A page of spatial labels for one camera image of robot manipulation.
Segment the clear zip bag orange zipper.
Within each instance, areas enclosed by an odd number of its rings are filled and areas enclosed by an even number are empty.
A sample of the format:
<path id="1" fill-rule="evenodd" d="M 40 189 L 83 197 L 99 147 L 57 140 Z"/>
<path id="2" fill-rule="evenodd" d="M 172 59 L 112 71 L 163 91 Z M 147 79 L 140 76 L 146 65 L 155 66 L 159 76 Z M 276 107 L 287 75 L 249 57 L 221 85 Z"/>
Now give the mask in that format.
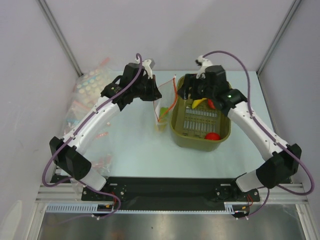
<path id="1" fill-rule="evenodd" d="M 153 102 L 155 125 L 156 123 L 166 123 L 167 125 L 169 123 L 171 111 L 175 107 L 178 100 L 176 77 L 177 76 L 174 75 L 171 80 L 162 83 L 158 87 L 158 90 L 161 93 L 162 98 Z M 169 108 L 169 113 L 167 117 L 163 119 L 159 119 L 161 107 Z"/>

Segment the green toy starfruit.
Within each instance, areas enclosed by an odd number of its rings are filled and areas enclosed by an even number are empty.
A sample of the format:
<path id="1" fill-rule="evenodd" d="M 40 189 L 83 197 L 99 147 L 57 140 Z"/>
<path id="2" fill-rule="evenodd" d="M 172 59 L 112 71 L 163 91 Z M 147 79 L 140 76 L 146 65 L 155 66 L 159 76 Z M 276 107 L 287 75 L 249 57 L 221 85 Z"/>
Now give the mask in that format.
<path id="1" fill-rule="evenodd" d="M 160 113 L 159 113 L 159 119 L 165 119 L 169 113 L 169 108 L 168 107 L 161 107 L 160 108 Z"/>

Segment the yellow toy starfruit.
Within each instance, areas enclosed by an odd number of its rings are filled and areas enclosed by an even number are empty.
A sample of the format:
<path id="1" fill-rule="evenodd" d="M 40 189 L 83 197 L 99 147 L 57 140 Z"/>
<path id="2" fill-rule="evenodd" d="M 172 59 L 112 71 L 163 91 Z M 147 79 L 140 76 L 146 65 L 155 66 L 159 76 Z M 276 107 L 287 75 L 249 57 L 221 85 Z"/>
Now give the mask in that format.
<path id="1" fill-rule="evenodd" d="M 167 124 L 166 123 L 162 123 L 162 122 L 157 122 L 155 124 L 155 130 L 158 132 L 158 133 L 163 133 L 165 131 L 167 127 Z"/>

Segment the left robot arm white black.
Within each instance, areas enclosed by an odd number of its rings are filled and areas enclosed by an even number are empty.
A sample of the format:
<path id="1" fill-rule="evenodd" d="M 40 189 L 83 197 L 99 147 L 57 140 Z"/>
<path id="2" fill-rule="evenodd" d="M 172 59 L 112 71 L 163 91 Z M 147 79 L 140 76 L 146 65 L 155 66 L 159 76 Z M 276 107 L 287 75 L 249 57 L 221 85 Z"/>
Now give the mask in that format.
<path id="1" fill-rule="evenodd" d="M 91 187 L 92 194 L 99 200 L 109 197 L 110 187 L 84 154 L 99 129 L 135 98 L 145 102 L 162 98 L 153 74 L 154 64 L 152 59 L 127 64 L 123 73 L 104 87 L 96 104 L 79 124 L 62 138 L 53 137 L 49 142 L 52 161 L 70 177 Z"/>

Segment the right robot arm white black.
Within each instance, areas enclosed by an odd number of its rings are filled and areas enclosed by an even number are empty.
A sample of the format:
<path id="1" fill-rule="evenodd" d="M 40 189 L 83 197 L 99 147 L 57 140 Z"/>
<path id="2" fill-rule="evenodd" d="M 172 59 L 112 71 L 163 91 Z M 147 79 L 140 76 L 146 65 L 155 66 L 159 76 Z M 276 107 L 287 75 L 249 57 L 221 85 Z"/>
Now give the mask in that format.
<path id="1" fill-rule="evenodd" d="M 258 116 L 249 109 L 248 98 L 231 87 L 222 66 L 209 66 L 201 74 L 185 74 L 177 94 L 183 100 L 210 99 L 258 149 L 264 163 L 233 181 L 230 194 L 235 200 L 242 201 L 253 189 L 272 189 L 297 173 L 302 149 L 276 136 L 263 122 L 258 123 Z"/>

